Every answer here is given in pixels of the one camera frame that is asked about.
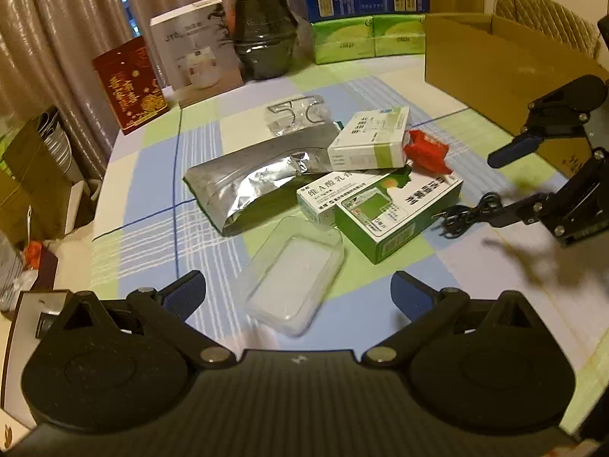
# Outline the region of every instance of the red package with gold text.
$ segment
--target red package with gold text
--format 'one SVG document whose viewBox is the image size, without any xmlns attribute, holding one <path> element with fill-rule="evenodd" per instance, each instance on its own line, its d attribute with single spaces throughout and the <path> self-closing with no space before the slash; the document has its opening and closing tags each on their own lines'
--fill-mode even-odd
<svg viewBox="0 0 609 457">
<path fill-rule="evenodd" d="M 450 149 L 448 144 L 438 141 L 420 130 L 411 130 L 410 144 L 404 146 L 404 153 L 415 163 L 436 174 L 452 174 L 444 158 Z"/>
</svg>

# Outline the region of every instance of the red candy wrapper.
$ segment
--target red candy wrapper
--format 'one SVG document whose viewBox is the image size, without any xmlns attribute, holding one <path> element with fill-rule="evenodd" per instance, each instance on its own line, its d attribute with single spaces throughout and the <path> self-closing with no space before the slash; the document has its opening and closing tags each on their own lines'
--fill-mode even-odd
<svg viewBox="0 0 609 457">
<path fill-rule="evenodd" d="M 448 144 L 438 141 L 420 130 L 411 130 L 410 144 L 404 146 L 404 153 L 415 163 L 436 174 L 452 174 L 444 158 L 450 149 Z"/>
</svg>

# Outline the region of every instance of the white product box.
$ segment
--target white product box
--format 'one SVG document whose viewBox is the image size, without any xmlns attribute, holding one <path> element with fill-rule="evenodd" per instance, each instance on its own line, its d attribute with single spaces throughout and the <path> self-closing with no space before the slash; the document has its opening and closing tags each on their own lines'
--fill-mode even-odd
<svg viewBox="0 0 609 457">
<path fill-rule="evenodd" d="M 402 168 L 410 108 L 386 108 L 356 113 L 328 148 L 335 171 Z"/>
<path fill-rule="evenodd" d="M 372 185 L 388 173 L 389 170 L 332 172 L 297 190 L 298 204 L 310 221 L 332 227 L 334 207 L 342 198 Z"/>
</svg>

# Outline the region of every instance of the foil packet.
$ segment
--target foil packet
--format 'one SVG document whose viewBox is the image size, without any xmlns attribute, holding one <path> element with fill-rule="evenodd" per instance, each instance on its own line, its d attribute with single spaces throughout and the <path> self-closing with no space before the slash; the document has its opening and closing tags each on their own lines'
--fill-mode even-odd
<svg viewBox="0 0 609 457">
<path fill-rule="evenodd" d="M 189 168 L 184 175 L 201 210 L 223 236 L 251 229 L 297 204 L 296 190 L 332 171 L 328 122 L 248 146 Z"/>
</svg>

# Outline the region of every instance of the table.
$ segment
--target table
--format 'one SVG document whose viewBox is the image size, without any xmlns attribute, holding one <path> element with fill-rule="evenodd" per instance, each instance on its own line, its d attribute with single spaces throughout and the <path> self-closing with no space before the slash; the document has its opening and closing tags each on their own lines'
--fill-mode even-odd
<svg viewBox="0 0 609 457">
<path fill-rule="evenodd" d="M 173 108 L 128 136 L 119 135 L 95 218 L 91 289 L 102 299 L 122 298 L 141 286 L 160 289 L 200 269 L 207 298 L 188 323 L 236 354 L 244 348 L 352 348 L 357 356 L 408 322 L 389 293 L 398 269 L 434 288 L 456 286 L 477 299 L 518 290 L 577 372 L 576 395 L 563 421 L 573 430 L 609 382 L 604 355 L 609 352 L 609 275 L 599 252 L 609 248 L 609 236 L 561 250 L 541 224 L 501 230 L 479 224 L 454 241 L 431 227 L 379 265 L 345 239 L 345 264 L 302 337 L 285 337 L 240 311 L 229 284 L 281 217 L 223 238 L 198 209 L 182 175 L 193 165 L 269 139 L 264 106 L 302 93 L 320 94 L 342 122 L 356 111 L 410 106 L 412 126 L 450 144 L 447 161 L 465 180 L 462 199 L 468 204 L 489 190 L 520 197 L 557 190 L 565 182 L 536 155 L 490 169 L 486 156 L 510 136 L 426 84 L 423 56 L 309 66 L 183 110 Z M 303 217 L 297 208 L 288 213 Z"/>
</svg>

